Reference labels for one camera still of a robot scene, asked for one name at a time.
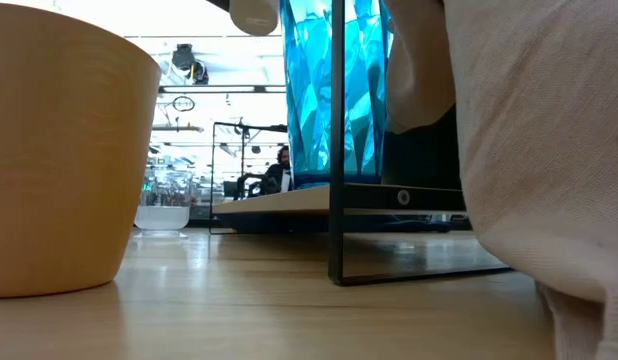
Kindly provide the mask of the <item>teal faceted plastic tumbler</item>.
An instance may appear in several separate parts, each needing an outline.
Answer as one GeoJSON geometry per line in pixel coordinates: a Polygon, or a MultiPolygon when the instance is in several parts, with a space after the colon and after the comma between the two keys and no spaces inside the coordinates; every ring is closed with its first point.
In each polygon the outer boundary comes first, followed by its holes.
{"type": "MultiPolygon", "coordinates": [[[[332,0],[280,0],[287,123],[297,189],[330,180],[332,0]]],[[[378,184],[393,37],[382,0],[344,0],[344,172],[378,184]]]]}

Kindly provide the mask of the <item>clear drinking glass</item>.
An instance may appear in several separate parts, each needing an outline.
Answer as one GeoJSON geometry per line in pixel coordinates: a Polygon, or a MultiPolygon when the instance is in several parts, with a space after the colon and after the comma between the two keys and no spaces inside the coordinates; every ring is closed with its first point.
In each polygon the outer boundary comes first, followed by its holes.
{"type": "Polygon", "coordinates": [[[192,205],[190,171],[171,166],[145,170],[134,225],[145,237],[182,237],[192,205]]]}

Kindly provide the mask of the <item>beige ribbed cup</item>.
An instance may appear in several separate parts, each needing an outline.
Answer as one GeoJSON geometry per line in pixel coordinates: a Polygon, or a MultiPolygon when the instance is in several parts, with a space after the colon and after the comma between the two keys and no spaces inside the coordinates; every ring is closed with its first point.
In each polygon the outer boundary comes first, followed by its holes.
{"type": "Polygon", "coordinates": [[[229,14],[242,32],[267,36],[279,24],[279,0],[230,0],[229,14]]]}

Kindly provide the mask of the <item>orange plastic cup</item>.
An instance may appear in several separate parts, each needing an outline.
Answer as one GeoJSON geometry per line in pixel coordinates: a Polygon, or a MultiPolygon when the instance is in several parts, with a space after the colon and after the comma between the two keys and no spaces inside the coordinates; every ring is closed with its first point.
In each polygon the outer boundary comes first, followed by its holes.
{"type": "Polygon", "coordinates": [[[0,298],[114,279],[160,77],[159,65],[118,35],[0,3],[0,298]]]}

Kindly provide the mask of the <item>person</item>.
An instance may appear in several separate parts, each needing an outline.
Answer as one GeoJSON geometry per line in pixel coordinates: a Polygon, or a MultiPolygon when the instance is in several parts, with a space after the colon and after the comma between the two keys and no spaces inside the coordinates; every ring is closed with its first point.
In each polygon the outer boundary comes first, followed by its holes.
{"type": "Polygon", "coordinates": [[[293,190],[289,147],[283,146],[277,154],[277,162],[271,165],[261,182],[263,194],[285,193],[293,190]]]}

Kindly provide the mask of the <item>pale pink cloth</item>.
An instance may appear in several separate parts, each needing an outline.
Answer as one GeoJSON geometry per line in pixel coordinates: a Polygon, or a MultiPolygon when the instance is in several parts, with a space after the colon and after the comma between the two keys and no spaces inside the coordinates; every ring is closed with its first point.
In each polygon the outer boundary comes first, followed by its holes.
{"type": "Polygon", "coordinates": [[[618,360],[618,0],[384,0],[388,132],[449,151],[479,243],[532,277],[558,360],[618,360]]]}

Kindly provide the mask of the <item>wooden shelf with black frame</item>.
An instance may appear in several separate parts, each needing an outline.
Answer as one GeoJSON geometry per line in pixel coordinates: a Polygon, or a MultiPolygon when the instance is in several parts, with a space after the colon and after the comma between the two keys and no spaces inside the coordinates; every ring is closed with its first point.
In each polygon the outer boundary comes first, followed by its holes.
{"type": "Polygon", "coordinates": [[[417,186],[348,182],[344,172],[344,0],[332,0],[330,180],[320,186],[216,205],[214,214],[239,233],[324,234],[328,276],[358,286],[501,273],[505,265],[476,242],[458,259],[433,258],[423,234],[463,214],[461,190],[450,175],[417,186]]]}

